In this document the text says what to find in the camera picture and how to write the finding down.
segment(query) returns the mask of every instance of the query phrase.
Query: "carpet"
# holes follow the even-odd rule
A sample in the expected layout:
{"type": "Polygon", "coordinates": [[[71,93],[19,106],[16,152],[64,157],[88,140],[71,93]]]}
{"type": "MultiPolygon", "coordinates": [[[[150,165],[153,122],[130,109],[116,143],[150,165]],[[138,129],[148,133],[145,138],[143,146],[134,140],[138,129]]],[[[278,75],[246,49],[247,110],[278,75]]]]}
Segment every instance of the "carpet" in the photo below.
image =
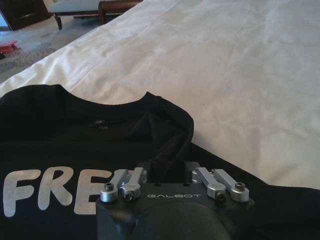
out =
{"type": "Polygon", "coordinates": [[[97,17],[61,20],[62,30],[51,17],[16,31],[0,32],[0,42],[17,40],[20,48],[0,60],[0,83],[99,26],[97,17]]]}

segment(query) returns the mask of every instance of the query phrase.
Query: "bolt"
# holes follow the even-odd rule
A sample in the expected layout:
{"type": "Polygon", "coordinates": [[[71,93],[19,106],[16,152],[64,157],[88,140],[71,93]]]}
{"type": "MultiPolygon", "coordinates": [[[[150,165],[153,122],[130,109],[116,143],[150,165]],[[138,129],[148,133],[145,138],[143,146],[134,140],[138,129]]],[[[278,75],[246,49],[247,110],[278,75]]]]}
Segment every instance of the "bolt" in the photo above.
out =
{"type": "Polygon", "coordinates": [[[219,202],[223,202],[224,200],[226,200],[226,196],[224,194],[224,192],[219,191],[215,194],[215,200],[219,201],[219,202]]]}
{"type": "Polygon", "coordinates": [[[135,198],[135,193],[133,191],[126,191],[123,197],[127,201],[132,201],[135,198]]]}
{"type": "Polygon", "coordinates": [[[246,189],[246,185],[243,182],[237,182],[235,184],[235,189],[239,191],[244,191],[246,189]]]}
{"type": "Polygon", "coordinates": [[[112,182],[107,182],[104,184],[104,189],[106,191],[112,191],[115,188],[115,185],[112,182]]]}

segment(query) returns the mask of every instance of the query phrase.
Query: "wooden furniture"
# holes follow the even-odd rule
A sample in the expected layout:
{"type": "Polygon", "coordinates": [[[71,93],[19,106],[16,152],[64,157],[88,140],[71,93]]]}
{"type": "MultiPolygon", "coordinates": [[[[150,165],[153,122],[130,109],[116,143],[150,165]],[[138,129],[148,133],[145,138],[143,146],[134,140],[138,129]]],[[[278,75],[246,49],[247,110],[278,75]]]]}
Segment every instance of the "wooden furniture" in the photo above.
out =
{"type": "Polygon", "coordinates": [[[86,6],[80,7],[75,5],[74,7],[70,3],[77,3],[77,0],[68,1],[58,1],[51,5],[50,12],[53,13],[54,18],[58,24],[59,30],[62,29],[62,16],[74,16],[74,17],[88,17],[88,16],[98,16],[101,24],[106,23],[106,15],[117,16],[123,14],[125,11],[134,7],[138,3],[141,3],[142,0],[112,0],[112,1],[100,1],[97,6],[88,5],[89,10],[83,10],[86,6]]]}
{"type": "Polygon", "coordinates": [[[100,24],[106,23],[107,15],[121,15],[142,1],[143,0],[115,0],[99,2],[98,17],[100,24]]]}
{"type": "Polygon", "coordinates": [[[43,0],[0,0],[0,11],[11,30],[17,30],[50,17],[43,0]]]}

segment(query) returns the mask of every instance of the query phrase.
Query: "white bed sheet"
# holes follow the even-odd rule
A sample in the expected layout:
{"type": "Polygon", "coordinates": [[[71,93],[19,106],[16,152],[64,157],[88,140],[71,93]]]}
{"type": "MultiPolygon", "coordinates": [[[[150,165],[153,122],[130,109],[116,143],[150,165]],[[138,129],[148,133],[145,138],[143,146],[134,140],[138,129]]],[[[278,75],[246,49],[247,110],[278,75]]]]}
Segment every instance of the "white bed sheet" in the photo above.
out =
{"type": "Polygon", "coordinates": [[[195,144],[269,184],[320,189],[319,12],[317,0],[144,0],[0,97],[61,84],[122,104],[150,91],[190,113],[195,144]]]}

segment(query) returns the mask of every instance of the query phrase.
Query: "silver metal bracket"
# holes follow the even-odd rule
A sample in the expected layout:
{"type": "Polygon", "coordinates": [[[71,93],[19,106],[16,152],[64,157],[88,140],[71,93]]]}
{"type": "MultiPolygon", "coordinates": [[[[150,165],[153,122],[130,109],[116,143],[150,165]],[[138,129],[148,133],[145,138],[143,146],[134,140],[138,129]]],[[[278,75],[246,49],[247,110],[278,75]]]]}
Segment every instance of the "silver metal bracket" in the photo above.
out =
{"type": "Polygon", "coordinates": [[[249,201],[249,189],[242,182],[236,182],[223,169],[214,169],[212,174],[215,179],[226,186],[232,200],[240,203],[249,201]]]}
{"type": "Polygon", "coordinates": [[[223,201],[226,195],[226,186],[214,179],[212,174],[205,167],[196,167],[192,171],[192,182],[203,183],[206,186],[206,193],[217,201],[223,201]]]}
{"type": "MultiPolygon", "coordinates": [[[[187,167],[195,166],[195,162],[187,163],[187,167]]],[[[191,172],[191,181],[194,184],[203,183],[207,188],[207,195],[215,200],[223,201],[226,190],[230,198],[239,203],[249,201],[249,189],[242,182],[237,182],[223,169],[212,169],[209,172],[205,167],[195,167],[191,172]]]]}
{"type": "Polygon", "coordinates": [[[147,183],[147,171],[143,167],[136,167],[133,171],[119,169],[114,171],[110,182],[100,191],[101,202],[111,203],[118,199],[118,191],[122,189],[123,197],[132,201],[141,195],[140,183],[147,183]]]}

